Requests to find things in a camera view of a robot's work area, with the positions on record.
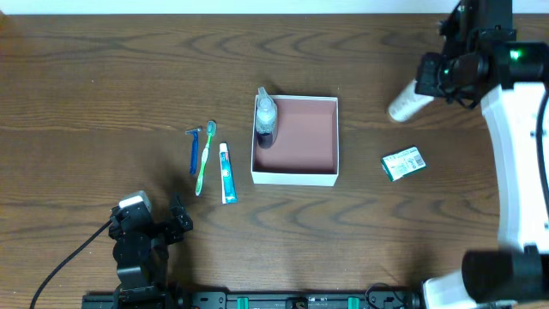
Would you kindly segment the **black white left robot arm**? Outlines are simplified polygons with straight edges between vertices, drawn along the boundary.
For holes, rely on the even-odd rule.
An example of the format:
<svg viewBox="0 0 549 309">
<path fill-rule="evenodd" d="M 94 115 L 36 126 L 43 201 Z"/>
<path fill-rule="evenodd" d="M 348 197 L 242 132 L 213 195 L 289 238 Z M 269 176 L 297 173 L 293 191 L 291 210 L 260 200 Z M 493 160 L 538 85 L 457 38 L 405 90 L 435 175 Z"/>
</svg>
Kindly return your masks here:
<svg viewBox="0 0 549 309">
<path fill-rule="evenodd" d="M 184 294 L 167 280 L 168 246 L 193 229 L 181 196 L 169 203 L 171 216 L 155 222 L 145 191 L 124 197 L 112 209 L 109 236 L 116 241 L 112 255 L 120 285 L 113 294 L 115 308 L 182 308 Z"/>
</svg>

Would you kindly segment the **green white soap box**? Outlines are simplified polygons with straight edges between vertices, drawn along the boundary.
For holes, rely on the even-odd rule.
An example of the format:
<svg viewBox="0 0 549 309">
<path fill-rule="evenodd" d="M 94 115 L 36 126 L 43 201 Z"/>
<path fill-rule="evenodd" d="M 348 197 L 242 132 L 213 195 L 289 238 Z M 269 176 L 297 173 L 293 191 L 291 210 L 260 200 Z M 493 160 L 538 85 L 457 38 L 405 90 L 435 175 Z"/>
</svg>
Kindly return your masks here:
<svg viewBox="0 0 549 309">
<path fill-rule="evenodd" d="M 391 182 L 405 178 L 427 167 L 416 146 L 381 158 L 381 165 Z"/>
</svg>

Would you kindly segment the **white cosmetic tube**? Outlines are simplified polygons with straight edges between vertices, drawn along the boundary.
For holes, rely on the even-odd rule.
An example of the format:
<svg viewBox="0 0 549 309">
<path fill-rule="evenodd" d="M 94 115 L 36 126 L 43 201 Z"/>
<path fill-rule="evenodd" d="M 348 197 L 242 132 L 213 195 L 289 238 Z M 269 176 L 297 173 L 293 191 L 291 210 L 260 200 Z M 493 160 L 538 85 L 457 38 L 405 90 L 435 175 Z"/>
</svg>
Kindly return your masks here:
<svg viewBox="0 0 549 309">
<path fill-rule="evenodd" d="M 417 81 L 412 80 L 389 104 L 387 114 L 395 123 L 405 123 L 416 113 L 434 101 L 432 96 L 416 94 Z"/>
</svg>

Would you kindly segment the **blue disposable razor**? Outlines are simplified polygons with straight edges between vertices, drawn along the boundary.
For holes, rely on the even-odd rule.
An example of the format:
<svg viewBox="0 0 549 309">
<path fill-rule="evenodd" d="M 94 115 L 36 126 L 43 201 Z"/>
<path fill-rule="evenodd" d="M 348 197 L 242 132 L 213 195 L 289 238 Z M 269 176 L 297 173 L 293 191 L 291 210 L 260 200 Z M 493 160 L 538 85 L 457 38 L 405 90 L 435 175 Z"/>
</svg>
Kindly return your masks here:
<svg viewBox="0 0 549 309">
<path fill-rule="evenodd" d="M 199 133 L 202 131 L 202 127 L 198 126 L 194 129 L 187 130 L 186 135 L 192 135 L 193 141 L 191 146 L 191 157 L 190 157 L 190 174 L 195 175 L 197 164 L 198 164 L 198 148 L 199 148 Z"/>
</svg>

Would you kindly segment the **clear spray bottle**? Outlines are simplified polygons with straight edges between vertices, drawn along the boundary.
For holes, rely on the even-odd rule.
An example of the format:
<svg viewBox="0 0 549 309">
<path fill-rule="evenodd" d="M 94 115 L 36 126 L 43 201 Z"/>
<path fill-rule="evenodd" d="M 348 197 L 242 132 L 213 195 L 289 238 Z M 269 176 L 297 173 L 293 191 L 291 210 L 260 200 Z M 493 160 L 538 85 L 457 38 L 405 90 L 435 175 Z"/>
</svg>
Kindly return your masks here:
<svg viewBox="0 0 549 309">
<path fill-rule="evenodd" d="M 255 132 L 260 148 L 271 148 L 278 133 L 278 110 L 275 101 L 268 95 L 265 87 L 257 94 Z"/>
</svg>

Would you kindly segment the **green white toothbrush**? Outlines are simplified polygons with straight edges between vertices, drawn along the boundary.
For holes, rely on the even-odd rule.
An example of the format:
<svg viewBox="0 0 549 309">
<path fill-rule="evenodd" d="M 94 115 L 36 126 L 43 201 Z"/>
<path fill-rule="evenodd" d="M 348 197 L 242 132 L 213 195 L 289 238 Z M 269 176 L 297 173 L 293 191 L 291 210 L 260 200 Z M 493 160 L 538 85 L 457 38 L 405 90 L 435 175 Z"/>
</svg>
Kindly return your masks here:
<svg viewBox="0 0 549 309">
<path fill-rule="evenodd" d="M 209 149 L 210 149 L 210 146 L 211 146 L 211 141 L 212 141 L 213 137 L 216 134 L 216 130 L 217 130 L 217 123 L 214 120 L 209 120 L 208 123 L 207 123 L 207 136 L 208 136 L 208 139 L 207 139 L 205 147 L 202 151 L 201 166 L 200 166 L 200 171 L 198 173 L 198 177 L 197 177 L 197 181 L 196 181 L 195 193 L 196 193 L 197 197 L 200 196 L 201 193 L 202 193 L 202 185 L 203 185 L 203 179 L 204 179 L 204 173 L 205 173 L 206 165 L 207 165 L 207 162 L 208 162 Z"/>
</svg>

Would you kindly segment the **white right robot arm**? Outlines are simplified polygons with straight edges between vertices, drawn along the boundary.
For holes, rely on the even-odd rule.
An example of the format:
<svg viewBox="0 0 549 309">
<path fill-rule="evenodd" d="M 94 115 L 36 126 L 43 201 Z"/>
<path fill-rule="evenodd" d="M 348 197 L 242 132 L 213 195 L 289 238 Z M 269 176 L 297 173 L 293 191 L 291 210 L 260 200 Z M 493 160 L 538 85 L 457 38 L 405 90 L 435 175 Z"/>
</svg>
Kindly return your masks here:
<svg viewBox="0 0 549 309">
<path fill-rule="evenodd" d="M 480 103 L 499 193 L 497 250 L 470 250 L 460 269 L 425 281 L 427 308 L 511 306 L 548 298 L 548 46 L 483 43 L 457 57 L 429 52 L 417 94 Z"/>
</svg>

